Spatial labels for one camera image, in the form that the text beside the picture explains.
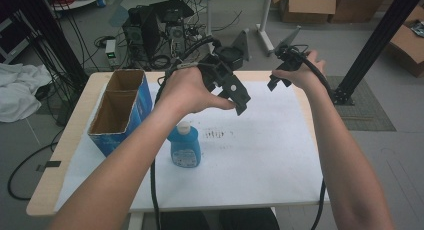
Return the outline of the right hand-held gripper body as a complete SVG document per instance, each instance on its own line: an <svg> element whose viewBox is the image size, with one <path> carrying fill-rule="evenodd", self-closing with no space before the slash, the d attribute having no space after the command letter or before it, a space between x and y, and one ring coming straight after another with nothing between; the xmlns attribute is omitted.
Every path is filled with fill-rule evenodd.
<svg viewBox="0 0 424 230"><path fill-rule="evenodd" d="M297 26L274 48L274 54L282 61L282 64L277 67L278 70L296 71L306 58L307 46L293 45L293 41L300 32L300 29L301 27Z"/></svg>

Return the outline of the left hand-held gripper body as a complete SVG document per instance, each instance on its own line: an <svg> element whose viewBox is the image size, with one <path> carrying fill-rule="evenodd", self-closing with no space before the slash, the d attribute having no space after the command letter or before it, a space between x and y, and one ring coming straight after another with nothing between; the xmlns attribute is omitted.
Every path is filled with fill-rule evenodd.
<svg viewBox="0 0 424 230"><path fill-rule="evenodd" d="M222 87L226 77L232 76L245 61L250 60L248 33L248 29L242 30L230 46L211 38L212 52L198 62L204 85L209 91Z"/></svg>

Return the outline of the person's right hand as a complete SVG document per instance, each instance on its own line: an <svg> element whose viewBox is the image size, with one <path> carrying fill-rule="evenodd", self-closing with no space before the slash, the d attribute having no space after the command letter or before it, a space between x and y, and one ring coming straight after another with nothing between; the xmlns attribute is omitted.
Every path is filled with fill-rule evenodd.
<svg viewBox="0 0 424 230"><path fill-rule="evenodd" d="M318 60L317 57L318 52L316 50L311 50L307 53L307 60L323 74L325 61ZM291 81L295 86L301 88L305 92L326 91L325 86L321 83L319 78L305 64L302 64L296 71L273 70L272 75Z"/></svg>

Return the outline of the person's left hand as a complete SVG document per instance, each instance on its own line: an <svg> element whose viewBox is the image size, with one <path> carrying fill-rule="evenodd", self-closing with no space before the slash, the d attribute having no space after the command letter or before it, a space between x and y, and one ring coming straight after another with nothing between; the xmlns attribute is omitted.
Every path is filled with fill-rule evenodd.
<svg viewBox="0 0 424 230"><path fill-rule="evenodd" d="M171 74L162 90L157 109L176 116L198 113L207 108L230 110L235 104L210 93L205 87L200 70L197 67L180 69Z"/></svg>

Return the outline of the brown cardboard box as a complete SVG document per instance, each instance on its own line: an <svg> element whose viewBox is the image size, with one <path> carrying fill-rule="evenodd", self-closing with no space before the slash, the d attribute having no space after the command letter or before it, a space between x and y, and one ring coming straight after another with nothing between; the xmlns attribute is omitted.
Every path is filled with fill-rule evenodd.
<svg viewBox="0 0 424 230"><path fill-rule="evenodd" d="M424 78L424 37L412 25L424 20L424 8L416 6L386 47L388 54L416 78Z"/></svg>
<svg viewBox="0 0 424 230"><path fill-rule="evenodd" d="M336 12L336 0L281 0L280 18L285 23L326 23Z"/></svg>

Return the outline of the white paper sheet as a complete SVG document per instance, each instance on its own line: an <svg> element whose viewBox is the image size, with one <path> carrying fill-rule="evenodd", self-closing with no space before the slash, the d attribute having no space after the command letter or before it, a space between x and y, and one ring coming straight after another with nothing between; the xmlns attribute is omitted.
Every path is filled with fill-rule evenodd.
<svg viewBox="0 0 424 230"><path fill-rule="evenodd" d="M270 91L264 81L245 86L251 100L240 116L216 108L186 116L199 133L200 164L176 166L164 143L131 211L318 202L322 174L300 90L278 85Z"/></svg>

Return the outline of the black computer tower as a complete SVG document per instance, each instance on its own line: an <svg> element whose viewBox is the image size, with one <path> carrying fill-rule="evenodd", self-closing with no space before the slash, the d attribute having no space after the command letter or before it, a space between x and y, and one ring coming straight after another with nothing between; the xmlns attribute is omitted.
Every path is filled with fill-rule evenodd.
<svg viewBox="0 0 424 230"><path fill-rule="evenodd" d="M185 19L194 10L182 0L166 0L130 8L122 24L126 57L131 66L162 70L185 51Z"/></svg>

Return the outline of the blue bottle with white cap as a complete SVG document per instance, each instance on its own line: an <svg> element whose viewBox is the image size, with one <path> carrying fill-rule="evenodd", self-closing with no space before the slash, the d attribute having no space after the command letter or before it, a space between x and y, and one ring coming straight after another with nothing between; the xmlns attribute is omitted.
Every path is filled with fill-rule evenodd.
<svg viewBox="0 0 424 230"><path fill-rule="evenodd" d="M194 168L201 162L198 131L187 121L178 123L168 136L172 162L179 167Z"/></svg>

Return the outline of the grey floor mat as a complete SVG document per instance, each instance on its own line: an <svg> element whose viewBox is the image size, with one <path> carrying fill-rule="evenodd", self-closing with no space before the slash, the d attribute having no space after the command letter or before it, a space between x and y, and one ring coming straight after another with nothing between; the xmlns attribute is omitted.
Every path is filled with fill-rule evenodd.
<svg viewBox="0 0 424 230"><path fill-rule="evenodd" d="M336 109L351 131L396 130L365 80L359 83L349 101L336 105Z"/></svg>

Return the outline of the white power supply unit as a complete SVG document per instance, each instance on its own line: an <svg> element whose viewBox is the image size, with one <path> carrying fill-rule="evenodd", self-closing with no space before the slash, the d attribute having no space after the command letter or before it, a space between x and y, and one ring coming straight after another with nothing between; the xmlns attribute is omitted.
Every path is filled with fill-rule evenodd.
<svg viewBox="0 0 424 230"><path fill-rule="evenodd" d="M106 41L105 54L108 59L109 65L115 67L118 65L118 58L116 54L116 40L111 39Z"/></svg>

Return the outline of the blue open cardboard box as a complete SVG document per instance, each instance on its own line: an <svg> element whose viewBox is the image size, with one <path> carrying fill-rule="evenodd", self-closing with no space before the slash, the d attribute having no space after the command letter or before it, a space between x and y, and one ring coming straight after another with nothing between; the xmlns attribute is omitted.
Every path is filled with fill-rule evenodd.
<svg viewBox="0 0 424 230"><path fill-rule="evenodd" d="M145 72L116 70L106 85L88 136L108 156L142 123L152 107Z"/></svg>

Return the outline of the white crumpled cloth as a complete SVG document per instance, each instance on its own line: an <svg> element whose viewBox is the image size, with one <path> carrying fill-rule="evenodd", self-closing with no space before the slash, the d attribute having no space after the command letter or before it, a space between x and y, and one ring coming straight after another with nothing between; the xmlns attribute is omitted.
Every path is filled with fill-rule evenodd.
<svg viewBox="0 0 424 230"><path fill-rule="evenodd" d="M35 113L41 107L35 94L51 80L44 65L0 63L0 122L15 122Z"/></svg>

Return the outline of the white table leg frame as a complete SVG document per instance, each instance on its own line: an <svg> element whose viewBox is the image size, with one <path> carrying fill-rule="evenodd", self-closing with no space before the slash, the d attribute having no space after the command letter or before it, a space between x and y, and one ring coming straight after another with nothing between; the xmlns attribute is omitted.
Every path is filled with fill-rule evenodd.
<svg viewBox="0 0 424 230"><path fill-rule="evenodd" d="M269 10L272 0L264 0L261 22L255 25L258 37L265 47L265 54L269 56L274 51L274 46L266 33ZM206 6L206 35L212 35L212 0L207 0Z"/></svg>

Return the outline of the black aluminium frame post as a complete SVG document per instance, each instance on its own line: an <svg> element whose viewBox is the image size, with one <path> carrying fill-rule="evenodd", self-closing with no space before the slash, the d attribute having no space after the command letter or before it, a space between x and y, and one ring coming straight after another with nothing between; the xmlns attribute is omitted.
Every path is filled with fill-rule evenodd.
<svg viewBox="0 0 424 230"><path fill-rule="evenodd" d="M346 76L333 91L336 105L351 105L351 96L374 62L420 0L393 0Z"/></svg>

